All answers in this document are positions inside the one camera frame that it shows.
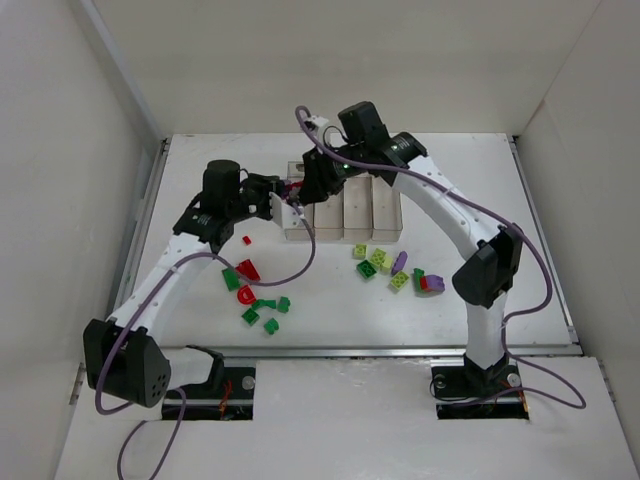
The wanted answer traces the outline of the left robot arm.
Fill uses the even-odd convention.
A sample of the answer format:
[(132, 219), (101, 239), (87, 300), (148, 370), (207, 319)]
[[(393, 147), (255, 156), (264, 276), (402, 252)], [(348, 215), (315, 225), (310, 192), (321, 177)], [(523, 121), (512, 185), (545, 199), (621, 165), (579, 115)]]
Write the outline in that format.
[(224, 360), (205, 347), (164, 352), (161, 337), (191, 284), (233, 236), (236, 224), (272, 219), (271, 200), (284, 189), (278, 176), (243, 175), (231, 160), (213, 160), (202, 187), (177, 222), (156, 265), (137, 289), (105, 320), (93, 319), (83, 332), (87, 381), (99, 413), (115, 408), (105, 394), (151, 408), (170, 390), (198, 386), (215, 390)]

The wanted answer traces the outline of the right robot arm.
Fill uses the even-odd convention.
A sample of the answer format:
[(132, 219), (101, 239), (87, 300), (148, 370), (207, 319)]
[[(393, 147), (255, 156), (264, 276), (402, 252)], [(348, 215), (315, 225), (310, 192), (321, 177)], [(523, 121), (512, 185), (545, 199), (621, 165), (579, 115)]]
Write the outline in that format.
[(508, 365), (500, 333), (506, 296), (522, 251), (516, 229), (504, 220), (477, 217), (470, 201), (436, 178), (440, 171), (426, 147), (408, 132), (390, 134), (372, 102), (339, 113), (346, 141), (338, 148), (325, 143), (327, 121), (305, 106), (297, 107), (295, 116), (314, 144), (303, 156), (298, 193), (302, 204), (324, 202), (341, 191), (347, 179), (370, 173), (413, 201), (451, 240), (464, 261), (452, 277), (467, 312), (463, 370), (478, 386), (498, 382)]

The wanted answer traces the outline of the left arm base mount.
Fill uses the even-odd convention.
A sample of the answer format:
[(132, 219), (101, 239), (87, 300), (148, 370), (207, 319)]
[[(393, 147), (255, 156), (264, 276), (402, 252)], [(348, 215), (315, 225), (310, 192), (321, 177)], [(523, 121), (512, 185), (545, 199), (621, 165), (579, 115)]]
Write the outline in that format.
[(225, 362), (220, 380), (213, 386), (188, 385), (185, 421), (250, 421), (253, 419), (256, 363)]

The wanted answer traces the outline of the red large lego brick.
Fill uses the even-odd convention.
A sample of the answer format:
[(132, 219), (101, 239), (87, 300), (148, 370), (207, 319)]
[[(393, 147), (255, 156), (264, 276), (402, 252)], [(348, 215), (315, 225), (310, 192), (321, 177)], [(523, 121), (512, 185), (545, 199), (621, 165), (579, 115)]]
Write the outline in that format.
[(261, 276), (250, 259), (241, 261), (236, 267), (236, 272), (252, 282), (260, 282)]

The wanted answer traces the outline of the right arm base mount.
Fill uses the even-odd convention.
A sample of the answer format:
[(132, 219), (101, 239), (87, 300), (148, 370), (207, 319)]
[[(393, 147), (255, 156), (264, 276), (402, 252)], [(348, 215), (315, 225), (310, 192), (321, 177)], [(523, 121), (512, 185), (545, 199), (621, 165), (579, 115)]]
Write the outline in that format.
[(466, 358), (431, 364), (430, 393), (439, 420), (528, 420), (517, 364), (503, 358), (485, 371)]

